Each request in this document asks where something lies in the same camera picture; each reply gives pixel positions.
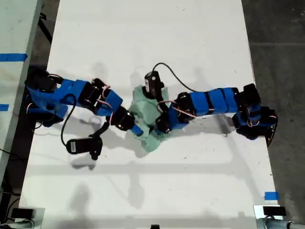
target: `blue painter's tape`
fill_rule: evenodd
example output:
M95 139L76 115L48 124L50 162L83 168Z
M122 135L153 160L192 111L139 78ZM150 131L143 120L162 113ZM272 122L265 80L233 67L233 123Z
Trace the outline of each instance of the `blue painter's tape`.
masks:
M24 62L27 57L26 53L0 53L0 62Z
M9 105L8 104L0 104L0 111L8 111Z
M278 200L278 192L265 192L265 200Z

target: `white tabletop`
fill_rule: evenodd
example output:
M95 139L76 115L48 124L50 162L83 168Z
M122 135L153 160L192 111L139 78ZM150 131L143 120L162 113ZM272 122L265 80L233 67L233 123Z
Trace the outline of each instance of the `white tabletop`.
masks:
M61 0L49 72L100 77L128 108L133 87L160 61L200 91L253 83L241 1ZM185 91L157 70L170 98ZM76 108L64 139L86 137L103 121ZM66 152L61 125L35 131L20 200L45 208L44 229L254 229L253 205L275 190L265 139L229 133L223 115L191 123L149 154L111 127L96 165Z
M1 0L0 53L26 53L25 62L0 62L0 148L10 151L18 122L24 81L27 76L41 0ZM9 155L0 151L0 184Z

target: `green cloth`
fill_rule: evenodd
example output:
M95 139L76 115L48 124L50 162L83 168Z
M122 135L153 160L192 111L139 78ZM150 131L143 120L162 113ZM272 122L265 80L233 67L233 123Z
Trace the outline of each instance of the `green cloth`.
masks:
M168 100L167 88L162 90L162 97ZM151 152L158 148L165 134L158 135L155 131L150 132L150 127L155 126L155 120L161 115L157 108L158 102L155 99L148 99L143 95L142 86L133 90L133 100L129 111L135 116L136 124L143 130L141 136L135 136L141 140L142 147Z

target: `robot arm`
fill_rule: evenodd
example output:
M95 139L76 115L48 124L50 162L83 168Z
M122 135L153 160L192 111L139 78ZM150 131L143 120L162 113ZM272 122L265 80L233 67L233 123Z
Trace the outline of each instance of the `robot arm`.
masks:
M157 71L152 71L145 76L143 94L147 98L155 98L162 110L155 121L157 133L169 133L175 129L182 129L198 116L235 113L233 123L237 133L251 140L263 135L267 144L271 143L277 126L277 116L274 110L261 106L261 98L253 83L245 86L242 92L239 92L237 88L183 92L171 102L170 107L163 103L161 96L163 87L164 84Z
M46 127L63 121L68 105L73 105L73 109L67 119L76 106L106 117L107 122L88 138L71 139L64 143L62 133L66 119L61 131L61 141L71 154L90 152L96 160L102 150L100 135L109 125L123 131L131 130L135 135L142 134L133 115L121 106L122 98L99 79L94 79L91 83L83 80L72 81L35 68L30 69L25 85L29 91L27 113Z

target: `concrete floor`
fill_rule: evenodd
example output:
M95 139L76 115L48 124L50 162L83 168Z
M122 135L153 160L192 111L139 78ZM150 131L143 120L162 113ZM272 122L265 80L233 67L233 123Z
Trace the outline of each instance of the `concrete floor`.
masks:
M280 204L288 218L305 223L305 0L242 0L252 64L258 91L265 105L275 109L279 125L269 156ZM53 32L59 0L45 0L42 12ZM31 64L46 66L50 44L38 28ZM20 116L12 151L31 147L29 123ZM22 187L24 173L16 176L16 163L8 166L8 180Z

